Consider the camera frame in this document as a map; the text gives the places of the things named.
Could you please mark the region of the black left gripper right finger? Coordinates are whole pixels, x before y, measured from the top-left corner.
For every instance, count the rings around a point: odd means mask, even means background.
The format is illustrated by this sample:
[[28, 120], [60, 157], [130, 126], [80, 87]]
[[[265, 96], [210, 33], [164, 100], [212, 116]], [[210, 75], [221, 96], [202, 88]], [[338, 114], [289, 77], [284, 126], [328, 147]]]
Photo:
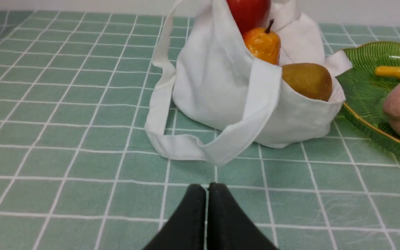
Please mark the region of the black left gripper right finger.
[[246, 215], [227, 185], [210, 183], [208, 191], [208, 250], [278, 249]]

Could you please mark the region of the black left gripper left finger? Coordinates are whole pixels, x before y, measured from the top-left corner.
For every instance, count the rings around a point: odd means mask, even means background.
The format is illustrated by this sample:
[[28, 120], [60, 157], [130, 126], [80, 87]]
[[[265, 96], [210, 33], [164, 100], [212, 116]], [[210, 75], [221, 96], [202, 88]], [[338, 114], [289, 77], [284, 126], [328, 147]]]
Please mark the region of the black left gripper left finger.
[[145, 250], [203, 250], [206, 191], [190, 184], [171, 217], [143, 248]]

